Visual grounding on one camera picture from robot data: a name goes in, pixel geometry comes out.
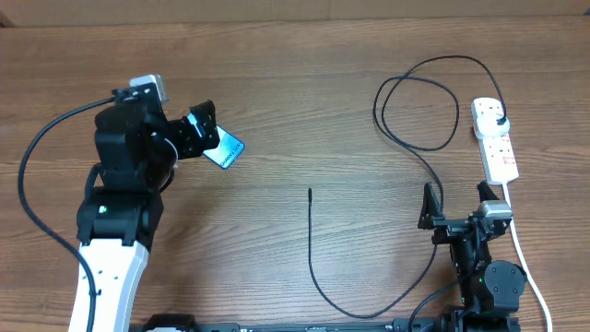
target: background wall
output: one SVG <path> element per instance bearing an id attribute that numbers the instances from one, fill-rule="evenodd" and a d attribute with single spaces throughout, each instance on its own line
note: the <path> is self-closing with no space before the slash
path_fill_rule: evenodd
<path id="1" fill-rule="evenodd" d="M 590 0 L 0 0 L 17 27 L 582 15 Z"/>

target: white power cord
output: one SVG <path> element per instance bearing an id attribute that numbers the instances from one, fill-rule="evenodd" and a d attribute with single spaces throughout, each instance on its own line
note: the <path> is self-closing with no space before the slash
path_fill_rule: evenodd
<path id="1" fill-rule="evenodd" d="M 502 183 L 501 189 L 504 192 L 504 200 L 510 207 L 512 207 L 512 203 L 510 202 L 510 194 L 508 193 L 508 184 Z M 537 296 L 538 302 L 541 304 L 541 308 L 543 308 L 543 314 L 545 314 L 545 319 L 547 320 L 547 332 L 553 332 L 553 322 L 551 321 L 551 314 L 549 313 L 549 308 L 545 303 L 545 299 L 543 299 L 543 295 L 541 291 L 538 289 L 537 284 L 533 280 L 533 276 L 531 272 L 528 270 L 528 266 L 526 265 L 525 256 L 523 255 L 523 250 L 520 247 L 520 242 L 518 241 L 518 235 L 516 234 L 516 226 L 514 225 L 514 218 L 513 221 L 510 223 L 510 233 L 513 236 L 514 241 L 514 248 L 516 249 L 516 254 L 518 255 L 518 259 L 520 260 L 520 264 L 523 266 L 523 269 L 526 272 L 526 276 L 528 282 L 531 284 L 533 288 L 533 292 Z"/>

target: white power strip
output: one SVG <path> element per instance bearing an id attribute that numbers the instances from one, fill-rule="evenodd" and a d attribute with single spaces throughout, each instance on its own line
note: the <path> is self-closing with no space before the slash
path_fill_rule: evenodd
<path id="1" fill-rule="evenodd" d="M 504 200 L 512 207 L 508 193 L 508 183 L 518 178 L 518 169 L 512 142 L 508 136 L 510 122 L 506 120 L 503 125 L 498 125 L 498 119 L 503 116 L 502 104 L 493 98 L 477 98 L 471 103 L 471 114 L 473 115 L 473 130 L 478 138 L 479 151 L 483 162 L 484 172 L 488 184 L 501 184 L 504 192 Z M 531 272 L 525 261 L 525 256 L 520 247 L 514 219 L 510 223 L 510 233 L 513 236 L 514 248 L 518 254 L 523 270 L 526 272 L 528 282 L 535 292 L 543 313 L 547 320 L 547 331 L 553 331 L 553 323 L 549 308 L 543 299 L 543 295 L 533 280 Z"/>

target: wooden table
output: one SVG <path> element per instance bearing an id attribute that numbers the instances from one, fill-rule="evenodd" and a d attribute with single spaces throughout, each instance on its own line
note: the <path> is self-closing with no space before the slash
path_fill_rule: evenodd
<path id="1" fill-rule="evenodd" d="M 513 124 L 521 177 L 510 185 L 525 256 L 556 331 L 590 324 L 590 20 L 560 18 L 395 19 L 304 23 L 0 29 L 0 330 L 62 331 L 74 301 L 77 263 L 25 216 L 17 169 L 32 137 L 58 114 L 105 98 L 130 77 L 159 73 L 169 119 L 211 99 L 218 123 L 247 148 L 222 171 L 206 159 L 180 164 L 141 280 L 134 323 L 156 313 L 201 323 L 350 322 L 318 294 L 307 267 L 307 188 L 314 189 L 316 276 L 336 303 L 368 314 L 392 301 L 426 265 L 431 233 L 417 229 L 430 176 L 372 122 L 386 78 L 429 57 L 461 53 L 498 79 Z M 478 205 L 484 178 L 470 102 L 495 97 L 466 61 L 417 73 L 461 101 L 453 142 L 424 153 L 445 186 L 445 213 Z M 400 86 L 387 119 L 404 139 L 441 144 L 454 121 L 442 90 Z M 27 169 L 35 211 L 72 243 L 90 166 L 95 111 L 51 131 Z M 510 236 L 490 244 L 517 263 Z M 454 279 L 441 248 L 428 276 L 376 321 L 409 316 Z M 422 315 L 458 303 L 442 296 Z M 544 325 L 527 288 L 525 331 Z"/>

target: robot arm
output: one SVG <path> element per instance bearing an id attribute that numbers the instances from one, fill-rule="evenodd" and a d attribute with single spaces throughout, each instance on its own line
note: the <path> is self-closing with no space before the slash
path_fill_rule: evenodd
<path id="1" fill-rule="evenodd" d="M 94 330 L 126 332 L 164 209 L 160 188 L 178 160 L 216 148 L 219 136 L 212 101 L 180 120 L 166 119 L 160 76 L 134 78 L 113 95 L 114 105 L 95 118 L 100 164 L 88 176 L 77 238 L 96 284 Z M 103 186 L 94 186 L 98 176 Z M 87 277 L 80 267 L 72 332 L 86 329 L 91 312 Z"/>

